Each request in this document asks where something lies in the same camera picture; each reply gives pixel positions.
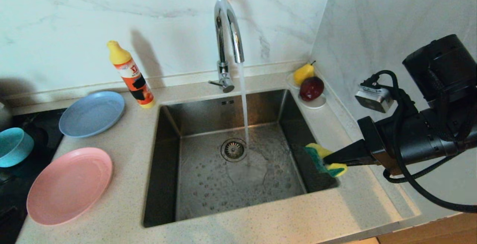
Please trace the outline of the yellow fish-shaped sponge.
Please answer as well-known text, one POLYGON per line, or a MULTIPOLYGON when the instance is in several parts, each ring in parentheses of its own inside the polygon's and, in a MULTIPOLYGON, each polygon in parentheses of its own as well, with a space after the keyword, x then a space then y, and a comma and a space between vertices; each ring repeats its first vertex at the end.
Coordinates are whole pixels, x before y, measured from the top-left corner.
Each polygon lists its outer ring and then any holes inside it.
POLYGON ((348 167, 343 163, 327 164, 324 159, 333 152, 316 143, 310 143, 305 146, 305 151, 311 157, 319 173, 327 173, 331 177, 339 177, 347 173, 348 167))

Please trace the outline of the chrome faucet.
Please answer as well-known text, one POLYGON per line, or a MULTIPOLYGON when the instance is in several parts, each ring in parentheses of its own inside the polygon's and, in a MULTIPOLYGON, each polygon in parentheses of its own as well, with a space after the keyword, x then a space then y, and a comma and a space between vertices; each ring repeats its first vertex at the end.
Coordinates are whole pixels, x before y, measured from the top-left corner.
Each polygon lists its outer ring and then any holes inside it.
POLYGON ((219 86, 223 93, 230 93, 235 86, 229 72, 229 62, 225 56, 225 31, 229 32, 235 63, 242 64, 245 61, 245 57, 240 27, 232 5, 228 0, 216 1, 214 6, 214 24, 218 47, 218 81, 208 81, 208 83, 219 86))

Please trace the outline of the yellow orange dish soap bottle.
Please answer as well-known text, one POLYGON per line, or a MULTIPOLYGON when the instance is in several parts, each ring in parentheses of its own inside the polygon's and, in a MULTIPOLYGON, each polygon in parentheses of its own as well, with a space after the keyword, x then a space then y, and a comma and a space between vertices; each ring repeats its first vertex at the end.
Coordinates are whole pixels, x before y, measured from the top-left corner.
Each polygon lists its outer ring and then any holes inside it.
POLYGON ((116 68, 133 98, 142 108, 152 108, 155 104, 154 95, 132 55, 116 41, 110 40, 106 46, 109 50, 110 62, 116 68))

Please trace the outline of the blue plastic plate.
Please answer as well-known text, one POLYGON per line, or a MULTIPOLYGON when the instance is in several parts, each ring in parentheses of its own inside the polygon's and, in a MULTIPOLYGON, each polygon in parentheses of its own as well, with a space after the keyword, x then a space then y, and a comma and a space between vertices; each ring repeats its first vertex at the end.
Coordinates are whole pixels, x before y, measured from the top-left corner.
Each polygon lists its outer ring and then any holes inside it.
POLYGON ((63 112, 59 129, 65 136, 86 138, 105 132, 126 109, 123 96, 117 92, 100 91, 79 99, 63 112))

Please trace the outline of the pink plastic plate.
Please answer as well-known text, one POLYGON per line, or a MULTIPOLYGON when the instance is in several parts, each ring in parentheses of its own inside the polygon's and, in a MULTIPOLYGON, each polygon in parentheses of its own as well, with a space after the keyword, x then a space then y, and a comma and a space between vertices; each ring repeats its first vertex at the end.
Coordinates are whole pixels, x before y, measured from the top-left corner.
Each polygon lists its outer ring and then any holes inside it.
POLYGON ((26 201, 29 217, 44 226, 71 222, 101 198, 113 175, 109 154, 80 148, 63 154, 38 175, 26 201))

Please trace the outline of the teal ceramic bowl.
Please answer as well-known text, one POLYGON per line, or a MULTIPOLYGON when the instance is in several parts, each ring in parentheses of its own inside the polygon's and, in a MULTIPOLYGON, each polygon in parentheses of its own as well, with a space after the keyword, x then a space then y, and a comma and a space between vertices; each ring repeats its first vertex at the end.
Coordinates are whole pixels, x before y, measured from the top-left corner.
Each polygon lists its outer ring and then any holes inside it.
POLYGON ((0 132, 0 168, 15 166, 34 149, 34 139, 19 127, 0 132))

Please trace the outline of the metal sink drain strainer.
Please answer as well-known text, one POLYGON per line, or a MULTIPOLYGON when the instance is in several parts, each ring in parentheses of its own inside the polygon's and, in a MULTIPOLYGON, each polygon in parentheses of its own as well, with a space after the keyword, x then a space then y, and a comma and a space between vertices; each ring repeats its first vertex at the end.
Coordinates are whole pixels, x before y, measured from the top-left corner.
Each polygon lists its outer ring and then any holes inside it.
POLYGON ((220 154, 229 162, 242 161, 247 156, 247 144, 240 138, 227 139, 220 147, 220 154))

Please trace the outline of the stainless steel sink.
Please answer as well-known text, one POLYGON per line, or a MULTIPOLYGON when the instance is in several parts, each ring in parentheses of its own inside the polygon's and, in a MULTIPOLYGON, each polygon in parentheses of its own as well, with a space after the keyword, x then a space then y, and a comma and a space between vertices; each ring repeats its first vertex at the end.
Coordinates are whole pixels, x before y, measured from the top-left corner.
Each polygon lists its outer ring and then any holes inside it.
POLYGON ((246 99, 249 147, 239 162, 223 159, 220 148, 230 138, 245 141, 241 96, 160 106, 143 227, 339 186, 306 153, 316 139, 290 90, 246 99))

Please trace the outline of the small white dish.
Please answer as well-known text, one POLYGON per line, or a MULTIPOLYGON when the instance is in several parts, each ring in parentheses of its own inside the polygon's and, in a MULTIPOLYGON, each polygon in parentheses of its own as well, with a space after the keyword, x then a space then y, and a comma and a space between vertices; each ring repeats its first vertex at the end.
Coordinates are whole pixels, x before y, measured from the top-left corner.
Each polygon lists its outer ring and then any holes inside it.
POLYGON ((294 80, 294 73, 289 73, 287 78, 286 78, 286 82, 288 84, 288 86, 292 89, 296 89, 296 90, 299 90, 300 89, 300 85, 297 85, 295 80, 294 80))
POLYGON ((326 96, 324 94, 321 94, 319 97, 311 101, 305 101, 301 96, 298 96, 298 100, 305 108, 312 110, 322 108, 326 104, 326 96))

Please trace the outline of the dark red apple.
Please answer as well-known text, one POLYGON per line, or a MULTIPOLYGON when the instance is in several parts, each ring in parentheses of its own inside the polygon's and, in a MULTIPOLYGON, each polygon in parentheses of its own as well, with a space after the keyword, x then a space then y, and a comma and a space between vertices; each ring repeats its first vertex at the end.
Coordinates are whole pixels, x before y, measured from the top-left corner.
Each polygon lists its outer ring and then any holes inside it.
POLYGON ((299 97, 303 101, 312 101, 317 99, 323 91, 324 81, 317 76, 313 76, 306 78, 300 85, 299 97))

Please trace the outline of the yellow pear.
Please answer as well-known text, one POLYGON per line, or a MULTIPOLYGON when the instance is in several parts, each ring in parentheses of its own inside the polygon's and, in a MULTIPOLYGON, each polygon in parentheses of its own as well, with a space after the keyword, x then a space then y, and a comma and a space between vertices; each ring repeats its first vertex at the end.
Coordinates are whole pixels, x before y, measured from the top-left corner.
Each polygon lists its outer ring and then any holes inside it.
POLYGON ((293 81, 296 86, 300 86, 303 81, 305 81, 305 79, 313 77, 315 75, 315 62, 316 61, 307 63, 293 73, 293 81))

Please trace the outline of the wooden cabinet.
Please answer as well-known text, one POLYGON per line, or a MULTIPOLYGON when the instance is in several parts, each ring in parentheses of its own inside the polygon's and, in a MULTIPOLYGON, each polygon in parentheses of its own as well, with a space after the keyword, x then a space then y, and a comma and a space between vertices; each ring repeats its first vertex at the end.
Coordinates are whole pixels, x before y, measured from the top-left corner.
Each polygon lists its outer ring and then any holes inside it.
POLYGON ((380 244, 477 244, 477 215, 461 214, 383 234, 380 244))

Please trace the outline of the running water stream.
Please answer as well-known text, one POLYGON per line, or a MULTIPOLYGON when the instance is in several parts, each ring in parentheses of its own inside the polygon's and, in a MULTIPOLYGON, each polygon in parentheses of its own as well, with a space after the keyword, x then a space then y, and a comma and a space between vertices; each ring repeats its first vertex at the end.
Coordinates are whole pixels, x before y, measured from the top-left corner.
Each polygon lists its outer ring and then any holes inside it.
POLYGON ((247 99, 246 99, 246 85, 245 85, 245 73, 243 63, 237 63, 237 69, 240 76, 240 91, 242 99, 242 108, 243 108, 243 122, 244 122, 244 132, 245 140, 247 147, 249 147, 249 123, 248 123, 248 111, 247 111, 247 99))

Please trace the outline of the black induction cooktop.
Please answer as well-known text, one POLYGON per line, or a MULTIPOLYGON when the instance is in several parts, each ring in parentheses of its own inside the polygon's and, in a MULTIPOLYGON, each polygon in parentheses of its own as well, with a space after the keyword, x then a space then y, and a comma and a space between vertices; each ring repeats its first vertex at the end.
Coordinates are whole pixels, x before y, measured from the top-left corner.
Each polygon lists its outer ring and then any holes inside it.
POLYGON ((31 154, 10 168, 0 168, 0 244, 15 244, 28 215, 29 190, 41 171, 50 164, 63 134, 59 120, 65 109, 13 117, 12 127, 20 127, 34 140, 31 154))

